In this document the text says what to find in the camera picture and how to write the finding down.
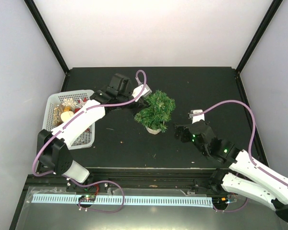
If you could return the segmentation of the small green christmas tree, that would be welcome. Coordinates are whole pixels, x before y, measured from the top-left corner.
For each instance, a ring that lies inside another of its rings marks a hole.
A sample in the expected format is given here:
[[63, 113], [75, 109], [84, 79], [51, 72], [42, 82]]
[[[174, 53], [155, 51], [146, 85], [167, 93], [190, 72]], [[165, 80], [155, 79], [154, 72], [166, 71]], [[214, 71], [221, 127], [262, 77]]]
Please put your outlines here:
[[176, 108], [175, 100], [165, 92], [157, 90], [144, 101], [148, 103], [148, 107], [135, 115], [135, 121], [142, 124], [150, 134], [166, 132], [166, 123], [171, 120], [172, 112]]

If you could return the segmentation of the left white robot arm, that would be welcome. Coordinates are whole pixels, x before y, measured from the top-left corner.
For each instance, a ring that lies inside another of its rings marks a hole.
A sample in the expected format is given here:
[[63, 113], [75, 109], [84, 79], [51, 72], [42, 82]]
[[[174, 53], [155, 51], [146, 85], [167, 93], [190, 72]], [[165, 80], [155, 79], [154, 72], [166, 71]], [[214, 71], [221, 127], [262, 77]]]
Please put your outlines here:
[[84, 106], [67, 121], [47, 131], [41, 130], [37, 136], [37, 154], [32, 164], [35, 176], [47, 174], [62, 175], [73, 181], [82, 191], [89, 191], [94, 184], [90, 172], [73, 159], [71, 145], [92, 124], [107, 113], [118, 108], [140, 111], [146, 108], [144, 98], [151, 93], [147, 76], [143, 70], [136, 72], [135, 78], [143, 75], [143, 83], [132, 88], [129, 78], [115, 74], [110, 84], [93, 93]]

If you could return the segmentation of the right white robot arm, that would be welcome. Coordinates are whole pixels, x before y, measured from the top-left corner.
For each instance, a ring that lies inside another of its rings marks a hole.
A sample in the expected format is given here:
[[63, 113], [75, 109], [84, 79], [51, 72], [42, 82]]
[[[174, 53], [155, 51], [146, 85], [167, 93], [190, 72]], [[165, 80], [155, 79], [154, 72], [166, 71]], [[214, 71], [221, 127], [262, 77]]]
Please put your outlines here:
[[260, 163], [244, 149], [219, 139], [203, 120], [175, 125], [175, 138], [191, 142], [201, 154], [219, 166], [209, 180], [214, 193], [226, 191], [257, 201], [288, 223], [288, 178]]

